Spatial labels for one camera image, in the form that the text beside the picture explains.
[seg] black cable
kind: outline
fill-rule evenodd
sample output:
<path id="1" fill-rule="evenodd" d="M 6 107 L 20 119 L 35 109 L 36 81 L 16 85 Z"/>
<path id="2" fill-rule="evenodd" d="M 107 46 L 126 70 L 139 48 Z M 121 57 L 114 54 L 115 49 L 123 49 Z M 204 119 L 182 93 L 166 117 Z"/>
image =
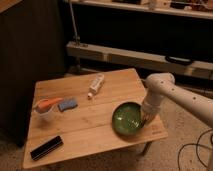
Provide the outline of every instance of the black cable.
<path id="1" fill-rule="evenodd" d="M 195 146 L 195 147 L 196 147 L 196 155 L 197 155 L 197 158 L 198 158 L 199 162 L 200 162 L 204 167 L 207 167 L 207 166 L 204 164 L 204 162 L 200 159 L 200 156 L 199 156 L 199 154 L 198 154 L 198 147 L 203 147 L 203 148 L 212 150 L 212 148 L 210 148 L 210 147 L 208 147 L 208 146 L 199 144 L 201 138 L 202 138 L 205 134 L 209 133 L 210 131 L 213 131 L 213 129 L 209 129 L 209 130 L 203 132 L 203 133 L 199 136 L 199 138 L 198 138 L 198 140 L 197 140 L 197 143 L 188 143 L 188 144 L 184 144 L 184 145 L 180 148 L 180 150 L 178 151 L 178 157 L 177 157 L 177 162 L 178 162 L 178 169 L 179 169 L 179 171 L 181 171 L 181 168 L 180 168 L 180 154 L 181 154 L 182 150 L 183 150 L 185 147 L 187 147 L 187 146 Z M 210 142 L 211 142 L 211 145 L 213 146 L 213 134 L 211 134 Z"/>
<path id="2" fill-rule="evenodd" d="M 206 148 L 206 149 L 208 149 L 208 150 L 212 150 L 211 148 L 209 148 L 209 147 L 207 147 L 207 146 L 205 146 L 205 145 L 202 145 L 202 144 L 197 144 L 197 143 L 188 143 L 188 144 L 184 144 L 184 145 L 180 148 L 180 150 L 178 151 L 178 158 L 177 158 L 177 160 L 178 160 L 178 170 L 179 170 L 179 171 L 181 171 L 181 168 L 180 168 L 180 154 L 181 154 L 181 151 L 182 151 L 185 147 L 187 147 L 187 146 L 199 146 L 199 147 Z"/>
<path id="3" fill-rule="evenodd" d="M 213 146 L 213 134 L 211 134 L 210 143 L 211 143 L 211 145 Z"/>
<path id="4" fill-rule="evenodd" d="M 199 136 L 199 138 L 197 139 L 197 144 L 199 144 L 200 139 L 201 139 L 205 134 L 207 134 L 207 133 L 209 133 L 209 132 L 211 132 L 211 131 L 213 131 L 213 129 L 209 129 L 209 130 L 203 132 L 203 133 Z M 198 154 L 198 146 L 196 146 L 196 155 L 197 155 L 197 158 L 198 158 L 199 162 L 200 162 L 204 167 L 207 167 L 207 165 L 201 160 L 201 158 L 200 158 L 200 156 L 199 156 L 199 154 Z"/>

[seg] table leg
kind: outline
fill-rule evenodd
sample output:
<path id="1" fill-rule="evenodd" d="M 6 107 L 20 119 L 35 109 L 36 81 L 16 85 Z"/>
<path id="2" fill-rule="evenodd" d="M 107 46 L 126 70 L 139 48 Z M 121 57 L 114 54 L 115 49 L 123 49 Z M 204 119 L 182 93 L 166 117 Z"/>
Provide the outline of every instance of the table leg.
<path id="1" fill-rule="evenodd" d="M 148 150 L 149 150 L 149 148 L 150 148 L 152 142 L 153 142 L 153 141 L 150 141 L 150 142 L 147 142 L 147 143 L 146 143 L 146 145 L 145 145 L 143 151 L 141 152 L 141 155 L 142 155 L 142 156 L 145 156 L 145 155 L 147 154 L 147 152 L 148 152 Z"/>
<path id="2" fill-rule="evenodd" d="M 76 57 L 76 62 L 77 62 L 77 64 L 76 64 L 77 71 L 78 71 L 78 73 L 80 73 L 80 71 L 81 71 L 81 60 L 80 60 L 79 57 Z"/>

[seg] wooden surface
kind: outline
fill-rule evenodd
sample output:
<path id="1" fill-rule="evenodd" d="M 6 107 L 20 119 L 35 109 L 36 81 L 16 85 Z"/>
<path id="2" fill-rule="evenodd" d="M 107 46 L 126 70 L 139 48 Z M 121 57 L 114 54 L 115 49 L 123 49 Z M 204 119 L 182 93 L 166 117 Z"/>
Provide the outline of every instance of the wooden surface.
<path id="1" fill-rule="evenodd" d="M 112 129 L 114 109 L 121 103 L 135 101 L 139 104 L 145 89 L 134 69 L 106 72 L 106 81 L 93 100 L 87 100 L 88 87 L 96 74 L 38 82 L 34 104 L 43 98 L 75 97 L 78 107 L 60 113 L 53 109 L 54 119 L 46 123 L 32 112 L 24 154 L 24 168 L 46 165 L 90 154 L 128 147 L 167 137 L 167 132 L 157 116 L 134 137 L 120 137 Z M 33 161 L 30 151 L 40 144 L 60 135 L 64 145 L 38 161 Z"/>
<path id="2" fill-rule="evenodd" d="M 21 1 L 22 0 L 0 0 L 0 13 Z"/>

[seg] bottle cap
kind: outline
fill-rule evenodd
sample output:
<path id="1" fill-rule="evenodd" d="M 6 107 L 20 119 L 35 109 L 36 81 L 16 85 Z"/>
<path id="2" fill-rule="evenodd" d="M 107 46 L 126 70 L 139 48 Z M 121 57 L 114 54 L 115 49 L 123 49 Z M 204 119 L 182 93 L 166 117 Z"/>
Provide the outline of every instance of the bottle cap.
<path id="1" fill-rule="evenodd" d="M 93 94 L 92 94 L 92 93 L 88 93 L 88 94 L 87 94 L 87 97 L 88 97 L 88 99 L 92 99 Z"/>

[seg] shelf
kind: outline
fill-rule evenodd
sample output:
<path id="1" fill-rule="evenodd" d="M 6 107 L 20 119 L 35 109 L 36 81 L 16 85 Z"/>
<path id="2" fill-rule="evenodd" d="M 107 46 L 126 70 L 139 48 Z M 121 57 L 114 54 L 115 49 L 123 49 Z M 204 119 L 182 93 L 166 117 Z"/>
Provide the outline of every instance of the shelf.
<path id="1" fill-rule="evenodd" d="M 185 17 L 195 17 L 195 18 L 205 18 L 205 19 L 213 19 L 213 2 L 210 0 L 209 3 L 196 4 L 196 3 L 176 3 L 176 4 L 185 4 L 186 7 L 184 9 L 176 9 L 170 7 L 171 0 L 142 0 L 139 4 L 130 4 L 130 3 L 122 3 L 122 2 L 112 2 L 111 0 L 72 0 L 73 4 L 81 4 L 81 5 L 91 5 L 91 6 L 99 6 L 106 8 L 116 8 L 123 10 L 133 10 L 133 11 L 143 11 L 143 12 L 151 12 L 151 13 L 160 13 L 160 14 L 170 14 L 177 16 L 185 16 Z M 206 11 L 195 11 L 195 6 L 203 6 L 209 7 L 206 8 Z"/>
<path id="2" fill-rule="evenodd" d="M 192 64 L 184 66 L 170 63 L 162 55 L 149 54 L 143 52 L 129 51 L 124 49 L 109 48 L 91 44 L 76 45 L 74 42 L 67 44 L 69 56 L 80 57 L 95 61 L 103 61 L 114 64 L 128 65 L 132 67 L 152 69 L 160 72 L 171 72 L 179 75 L 193 76 L 213 80 L 213 63 L 194 61 Z"/>

